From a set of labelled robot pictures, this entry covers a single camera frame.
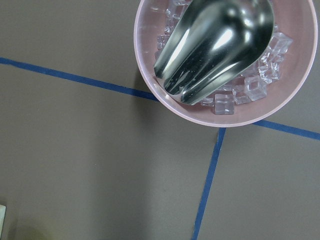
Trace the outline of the bamboo cutting board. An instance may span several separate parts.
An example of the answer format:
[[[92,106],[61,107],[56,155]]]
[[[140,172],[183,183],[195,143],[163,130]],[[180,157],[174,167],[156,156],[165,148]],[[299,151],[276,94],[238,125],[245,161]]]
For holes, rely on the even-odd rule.
[[[2,235],[2,231],[3,231],[5,214],[6,214],[6,206],[0,205],[0,236]]]

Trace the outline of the clear ice cubes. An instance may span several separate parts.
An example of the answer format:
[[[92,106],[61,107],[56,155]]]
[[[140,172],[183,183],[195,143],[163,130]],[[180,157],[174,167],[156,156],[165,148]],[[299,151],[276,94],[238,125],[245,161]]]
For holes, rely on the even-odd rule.
[[[179,20],[193,0],[171,0],[165,11],[164,34],[157,37],[156,61]],[[211,107],[216,115],[231,115],[234,106],[267,96],[267,86],[280,78],[280,64],[292,40],[273,25],[269,44],[263,54],[247,69],[196,104]]]

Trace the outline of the metal ice scoop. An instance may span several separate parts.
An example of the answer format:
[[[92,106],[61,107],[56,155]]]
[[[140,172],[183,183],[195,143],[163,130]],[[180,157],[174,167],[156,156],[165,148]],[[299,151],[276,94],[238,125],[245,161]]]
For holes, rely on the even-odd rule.
[[[154,64],[163,89],[195,105],[259,59],[274,29],[268,0],[194,0]]]

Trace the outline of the pink bowl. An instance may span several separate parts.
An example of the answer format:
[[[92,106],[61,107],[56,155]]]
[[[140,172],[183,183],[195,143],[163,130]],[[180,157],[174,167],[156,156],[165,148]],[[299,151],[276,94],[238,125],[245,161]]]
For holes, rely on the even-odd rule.
[[[147,87],[176,115],[210,127],[244,126],[277,112],[297,94],[309,75],[316,56],[318,23],[311,0],[274,0],[272,6],[279,30],[293,40],[280,65],[280,80],[268,86],[265,98],[235,106],[232,115],[215,115],[200,104],[188,106],[176,102],[158,84],[153,68],[156,61],[156,38],[165,26],[168,1],[140,1],[135,17],[133,42],[138,68]]]

